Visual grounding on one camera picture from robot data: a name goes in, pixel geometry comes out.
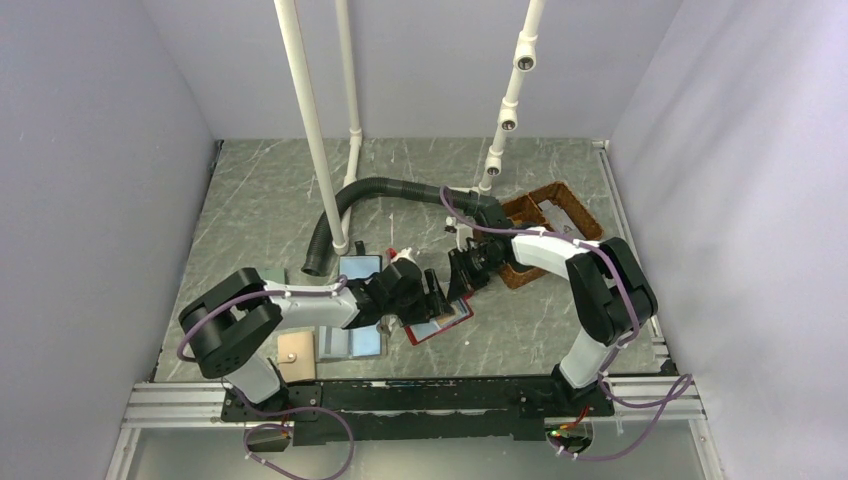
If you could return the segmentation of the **red leather card holder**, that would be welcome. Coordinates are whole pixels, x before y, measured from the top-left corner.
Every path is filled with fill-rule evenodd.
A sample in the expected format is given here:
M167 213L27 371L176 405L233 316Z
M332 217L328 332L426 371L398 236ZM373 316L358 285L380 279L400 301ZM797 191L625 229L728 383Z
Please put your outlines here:
M446 332L452 327L462 323L463 321L472 318L474 311L468 303L469 298L461 298L451 304L453 308L452 314L442 315L428 323L416 324L407 326L404 331L408 340L413 346L419 345L441 333Z

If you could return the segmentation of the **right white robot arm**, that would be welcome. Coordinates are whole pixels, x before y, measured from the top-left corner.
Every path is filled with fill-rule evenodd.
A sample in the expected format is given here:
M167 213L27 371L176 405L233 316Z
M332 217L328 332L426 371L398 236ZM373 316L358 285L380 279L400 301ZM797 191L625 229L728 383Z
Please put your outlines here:
M449 300L470 295L489 282L492 272L513 262L565 279L581 330L553 369L557 379L551 401L557 411L574 415L590 399L613 353L636 338L658 302L626 241L578 239L544 226L517 227L501 203L488 195L443 189L441 201L461 224L480 233L464 248L448 254Z

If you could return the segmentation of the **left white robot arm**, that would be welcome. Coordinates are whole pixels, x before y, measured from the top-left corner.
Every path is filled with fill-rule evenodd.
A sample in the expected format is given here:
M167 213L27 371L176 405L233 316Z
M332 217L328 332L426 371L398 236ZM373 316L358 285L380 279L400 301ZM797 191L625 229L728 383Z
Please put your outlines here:
M285 328L356 329L393 316L404 326L452 310L435 273L401 258L364 279L339 276L321 286L285 285L243 268L191 302L178 316L184 332L176 355L206 379L222 378L264 420L287 406L284 378L258 350Z

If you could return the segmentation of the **blue card holder orange card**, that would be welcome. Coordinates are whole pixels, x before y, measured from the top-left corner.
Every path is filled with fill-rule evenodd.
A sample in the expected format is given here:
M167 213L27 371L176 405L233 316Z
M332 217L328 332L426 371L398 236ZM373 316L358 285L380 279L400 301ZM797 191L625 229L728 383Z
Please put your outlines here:
M383 267L380 255L346 255L339 258L338 275L347 280L365 280Z

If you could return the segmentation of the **silver cards in basket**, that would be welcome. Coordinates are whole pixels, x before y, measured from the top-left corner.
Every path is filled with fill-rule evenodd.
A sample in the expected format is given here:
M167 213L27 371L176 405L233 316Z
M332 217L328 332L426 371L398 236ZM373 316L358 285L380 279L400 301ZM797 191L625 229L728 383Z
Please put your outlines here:
M544 200L539 203L539 208L554 231L567 234L575 239L585 239L585 236L562 207L550 200Z

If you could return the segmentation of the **open blue grey card holder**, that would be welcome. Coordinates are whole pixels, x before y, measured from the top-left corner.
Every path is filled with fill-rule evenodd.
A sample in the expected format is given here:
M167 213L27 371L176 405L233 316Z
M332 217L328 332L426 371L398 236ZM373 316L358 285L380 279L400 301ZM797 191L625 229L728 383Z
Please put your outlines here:
M319 362L359 360L385 353L385 337L377 325L350 330L322 326L316 332Z

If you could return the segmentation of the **beige snap card holder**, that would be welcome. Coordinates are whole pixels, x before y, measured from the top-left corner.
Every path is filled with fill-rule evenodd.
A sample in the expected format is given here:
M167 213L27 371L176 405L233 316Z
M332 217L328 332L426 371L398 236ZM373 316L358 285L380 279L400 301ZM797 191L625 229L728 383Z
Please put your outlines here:
M312 331L284 333L277 338L277 368L287 384L316 379Z

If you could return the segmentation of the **green card holder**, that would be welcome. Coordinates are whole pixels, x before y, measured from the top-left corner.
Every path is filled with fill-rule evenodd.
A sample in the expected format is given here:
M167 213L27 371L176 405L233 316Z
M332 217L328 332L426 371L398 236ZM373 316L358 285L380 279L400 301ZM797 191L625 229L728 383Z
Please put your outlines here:
M288 283L288 272L285 268L265 268L258 269L260 277L266 282L274 282L279 284Z

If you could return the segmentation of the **brown wicker divided basket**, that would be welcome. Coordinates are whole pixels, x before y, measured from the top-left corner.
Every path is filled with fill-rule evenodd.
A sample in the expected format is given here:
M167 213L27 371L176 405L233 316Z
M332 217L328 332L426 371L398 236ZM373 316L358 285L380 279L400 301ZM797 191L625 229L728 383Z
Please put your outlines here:
M533 224L574 238L600 240L604 230L586 206L562 181L503 201L505 215L518 226Z

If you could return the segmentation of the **white front pole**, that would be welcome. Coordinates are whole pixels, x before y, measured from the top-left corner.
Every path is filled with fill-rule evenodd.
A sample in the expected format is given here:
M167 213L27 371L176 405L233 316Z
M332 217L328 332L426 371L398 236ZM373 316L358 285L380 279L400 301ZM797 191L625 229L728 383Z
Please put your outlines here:
M315 176L319 184L324 212L332 235L332 246L337 254L344 254L348 250L348 240L343 232L335 199L335 191L327 163L297 5L293 0L274 0L273 3L308 141Z

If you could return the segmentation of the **white rear pole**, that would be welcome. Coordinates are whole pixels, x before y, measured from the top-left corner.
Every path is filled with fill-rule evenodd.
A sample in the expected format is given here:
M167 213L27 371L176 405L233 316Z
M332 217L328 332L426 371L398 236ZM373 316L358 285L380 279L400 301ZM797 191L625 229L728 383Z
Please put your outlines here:
M356 180L363 132L358 107L349 4L346 0L335 0L334 3L349 123L349 154L344 177L344 185L349 185Z

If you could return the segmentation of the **white pole with fittings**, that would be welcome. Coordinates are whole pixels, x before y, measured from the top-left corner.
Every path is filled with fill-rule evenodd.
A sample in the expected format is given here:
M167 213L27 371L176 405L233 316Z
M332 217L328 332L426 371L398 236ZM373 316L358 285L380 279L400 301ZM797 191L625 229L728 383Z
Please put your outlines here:
M519 96L524 78L538 64L536 44L545 5L545 0L531 0L528 4L522 29L515 44L510 78L498 111L496 131L488 148L483 176L477 186L477 190L481 193L489 193L494 179L502 172L502 158L507 136L518 126Z

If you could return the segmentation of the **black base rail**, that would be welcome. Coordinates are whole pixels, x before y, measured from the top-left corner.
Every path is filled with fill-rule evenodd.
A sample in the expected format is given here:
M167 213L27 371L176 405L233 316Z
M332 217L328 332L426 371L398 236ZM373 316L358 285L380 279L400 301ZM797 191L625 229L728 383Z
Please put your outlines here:
M558 421L614 412L597 387L573 392L549 375L519 375L300 382L252 406L227 389L220 418L239 424L289 420L295 445L314 446L348 438L542 441Z

